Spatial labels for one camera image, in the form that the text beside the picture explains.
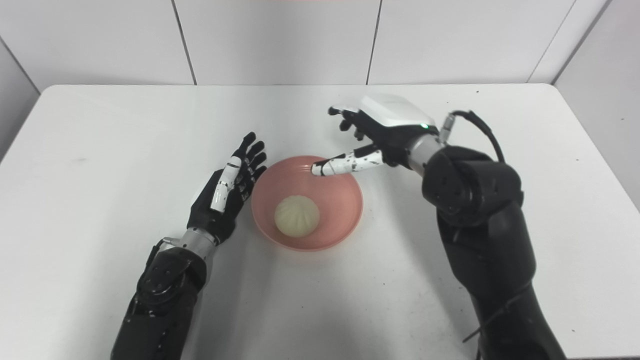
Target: pink bowl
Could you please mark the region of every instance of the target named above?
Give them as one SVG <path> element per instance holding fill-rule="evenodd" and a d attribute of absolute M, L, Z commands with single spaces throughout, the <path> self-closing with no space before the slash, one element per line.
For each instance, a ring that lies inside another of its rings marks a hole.
<path fill-rule="evenodd" d="M 251 211 L 258 228 L 269 239 L 289 249 L 316 251 L 344 240 L 362 215 L 362 192 L 349 174 L 313 176 L 311 164 L 319 156 L 294 156 L 271 165 L 253 189 Z M 282 199 L 304 195 L 320 210 L 320 223 L 313 233 L 292 238 L 278 230 L 273 218 Z"/>

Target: white wall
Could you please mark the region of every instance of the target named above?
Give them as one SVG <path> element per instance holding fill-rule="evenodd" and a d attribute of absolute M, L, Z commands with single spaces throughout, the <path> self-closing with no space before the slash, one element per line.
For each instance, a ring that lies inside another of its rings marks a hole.
<path fill-rule="evenodd" d="M 638 208 L 639 14 L 640 1 L 613 0 L 556 83 Z"/>
<path fill-rule="evenodd" d="M 176 0 L 198 84 L 364 84 L 378 2 Z"/>
<path fill-rule="evenodd" d="M 199 84 L 265 85 L 549 82 L 604 1 L 175 4 Z M 193 83 L 171 0 L 0 0 L 0 36 L 41 90 Z"/>
<path fill-rule="evenodd" d="M 37 98 L 36 89 L 0 41 L 0 161 Z"/>
<path fill-rule="evenodd" d="M 40 91 L 193 84 L 170 0 L 0 0 L 0 36 Z"/>
<path fill-rule="evenodd" d="M 384 0 L 369 83 L 549 83 L 604 1 Z"/>

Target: white finger segment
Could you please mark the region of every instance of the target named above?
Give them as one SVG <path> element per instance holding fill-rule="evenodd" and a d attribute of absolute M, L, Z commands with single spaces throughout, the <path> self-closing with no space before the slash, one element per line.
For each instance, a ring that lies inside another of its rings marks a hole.
<path fill-rule="evenodd" d="M 315 176 L 329 176 L 348 174 L 383 165 L 382 151 L 376 150 L 370 154 L 357 158 L 352 151 L 343 158 L 333 158 L 314 163 L 311 166 L 311 174 Z"/>
<path fill-rule="evenodd" d="M 242 165 L 242 160 L 237 156 L 232 156 L 225 166 L 224 170 L 222 170 L 222 175 L 220 175 L 220 180 L 218 180 L 218 184 L 216 185 L 216 189 L 213 193 L 213 199 L 211 199 L 211 209 L 219 211 L 223 213 L 225 211 L 225 206 L 227 205 L 227 197 L 229 192 L 234 187 L 234 183 L 236 177 L 238 176 L 238 172 L 240 171 L 240 166 Z"/>

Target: robotic arm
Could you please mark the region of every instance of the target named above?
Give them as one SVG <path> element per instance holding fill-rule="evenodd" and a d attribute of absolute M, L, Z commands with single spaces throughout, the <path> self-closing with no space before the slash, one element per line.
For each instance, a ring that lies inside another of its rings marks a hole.
<path fill-rule="evenodd" d="M 333 107 L 329 114 L 342 115 L 340 130 L 355 126 L 356 138 L 367 136 L 372 144 L 314 163 L 314 175 L 386 163 L 422 177 L 422 195 L 437 208 L 449 264 L 476 310 L 480 328 L 464 341 L 480 333 L 478 358 L 565 360 L 531 285 L 536 262 L 520 209 L 520 178 L 484 121 L 471 111 L 455 111 L 438 131 L 427 115 L 393 95 L 370 95 L 359 110 Z M 457 116 L 489 137 L 498 161 L 447 144 Z"/>
<path fill-rule="evenodd" d="M 250 133 L 191 206 L 182 238 L 153 247 L 122 321 L 112 360 L 178 360 L 193 309 L 207 282 L 205 260 L 231 236 L 236 216 L 266 170 L 263 142 Z"/>

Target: white table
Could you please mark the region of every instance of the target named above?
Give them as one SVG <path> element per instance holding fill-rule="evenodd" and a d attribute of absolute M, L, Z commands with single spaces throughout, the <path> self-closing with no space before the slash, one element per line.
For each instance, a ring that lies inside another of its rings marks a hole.
<path fill-rule="evenodd" d="M 151 246 L 182 234 L 242 136 L 257 132 L 269 164 L 336 155 L 361 144 L 326 109 L 366 92 L 438 124 L 482 116 L 522 178 L 534 285 L 567 356 L 640 354 L 640 215 L 551 86 L 54 86 L 0 165 L 0 358 L 107 359 Z M 493 154 L 462 121 L 451 142 Z M 328 250 L 277 247 L 243 210 L 185 359 L 472 357 L 460 340 L 477 322 L 419 177 L 355 177 L 362 219 Z M 392 181 L 403 189 L 383 191 Z"/>

